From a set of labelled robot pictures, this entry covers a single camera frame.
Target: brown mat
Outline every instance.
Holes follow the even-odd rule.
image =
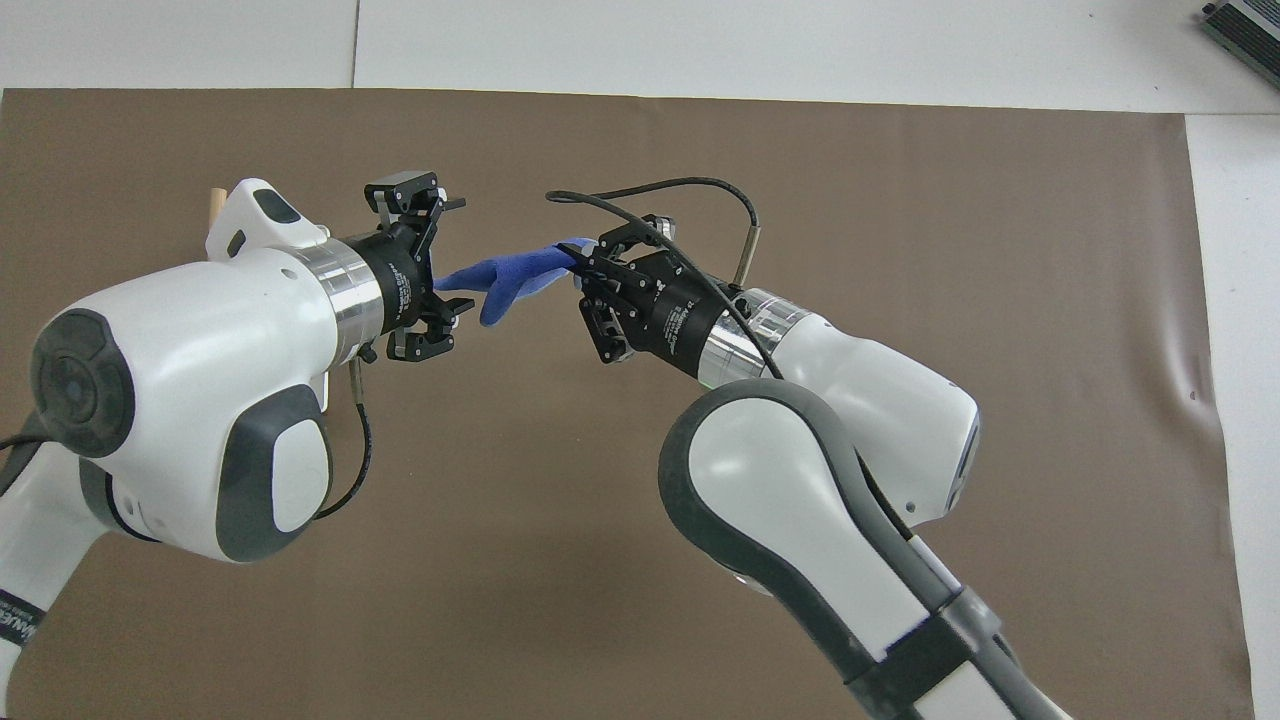
[[[965,387],[986,433],[923,534],[1076,717],[1249,717],[1222,439],[1178,115],[417,91],[8,91],[0,428],[41,324],[200,259],[209,187],[273,182],[335,233],[364,183],[431,169],[471,201],[438,266],[598,234],[545,190],[732,179],[753,284]],[[681,223],[727,277],[741,208]],[[600,366],[568,283],[457,351],[366,373],[366,489],[280,556],[220,565],[111,537],[19,664],[42,717],[859,716],[786,612],[705,560],[657,496],[696,384]],[[340,478],[358,425],[335,383]]]

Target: blue glove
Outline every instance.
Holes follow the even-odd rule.
[[[595,243],[585,237],[564,242],[579,249]],[[548,245],[541,250],[481,260],[435,281],[435,290],[474,290],[486,293],[484,307],[480,309],[480,324],[490,327],[498,324],[516,300],[540,292],[567,275],[566,268],[572,264],[568,255],[554,245]]]

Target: cable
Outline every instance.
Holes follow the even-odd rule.
[[[342,510],[343,505],[351,502],[351,498],[356,497],[361,486],[365,484],[365,477],[369,475],[369,465],[374,460],[374,433],[369,428],[369,415],[365,414],[365,384],[360,377],[360,357],[352,357],[351,360],[351,395],[356,398],[356,414],[360,415],[360,427],[365,434],[365,457],[360,461],[360,473],[356,474],[356,482],[351,483],[351,487],[347,488],[347,492],[337,502],[316,512],[315,518],[312,518],[314,520],[328,518]]]
[[[716,281],[713,281],[707,273],[704,273],[698,265],[695,265],[694,261],[690,260],[689,256],[685,255],[685,252],[680,250],[680,247],[677,247],[675,242],[664,237],[662,233],[654,232],[653,227],[649,223],[641,220],[639,217],[628,213],[627,210],[623,210],[622,208],[618,208],[617,205],[607,200],[602,200],[600,197],[596,197],[594,195],[573,192],[571,190],[553,190],[547,193],[547,200],[550,200],[552,202],[582,202],[585,205],[599,208],[600,210],[604,210],[607,213],[613,213],[614,215],[630,223],[636,231],[643,232],[644,234],[657,240],[658,245],[663,246],[672,255],[675,255],[676,259],[680,260],[682,265],[685,265],[685,268],[689,268],[689,272],[694,273],[694,277],[696,277],[699,281],[701,281],[704,286],[707,286],[707,290],[712,291],[712,295],[714,295],[721,301],[721,305],[723,305],[724,309],[728,310],[728,314],[731,318],[733,318],[733,322],[737,323],[740,328],[742,328],[744,333],[746,333],[748,340],[751,341],[751,345],[754,345],[755,350],[760,354],[760,359],[764,360],[764,365],[769,369],[769,373],[772,373],[773,377],[780,380],[783,379],[782,370],[780,370],[777,364],[773,363],[773,356],[769,354],[768,350],[764,348],[764,343],[760,342],[760,338],[755,337],[755,333],[751,332],[751,327],[746,323],[746,318],[744,318],[742,314],[739,313],[737,307],[733,307],[733,304],[730,301],[728,297],[724,296],[724,292],[719,288],[719,286],[716,284]]]
[[[33,442],[38,443],[38,442],[52,442],[52,441],[54,438],[49,436],[18,433],[15,436],[9,436],[4,439],[0,439],[0,450],[8,450],[10,447],[17,447],[19,445],[31,445]]]
[[[755,205],[751,204],[751,199],[746,196],[745,192],[739,190],[736,186],[727,181],[719,178],[707,178],[707,177],[687,177],[687,178],[672,178],[666,181],[650,182],[648,184],[637,184],[635,187],[626,187],[622,190],[611,190],[609,192],[591,192],[588,193],[591,197],[599,200],[616,200],[618,197],[630,197],[632,195],[641,195],[645,192],[653,192],[655,190],[664,190],[668,187],[681,187],[689,184],[705,184],[710,187],[718,187],[733,197],[737,197],[742,206],[746,208],[746,215],[751,220],[751,227],[746,231],[746,240],[742,242],[742,254],[737,260],[737,270],[733,273],[733,282],[730,283],[731,287],[741,288],[742,283],[746,282],[746,273],[751,269],[751,259],[755,258],[755,247],[760,242],[760,217],[755,213]],[[547,196],[552,202],[581,202],[581,200],[573,200],[567,196],[552,197],[550,193]]]

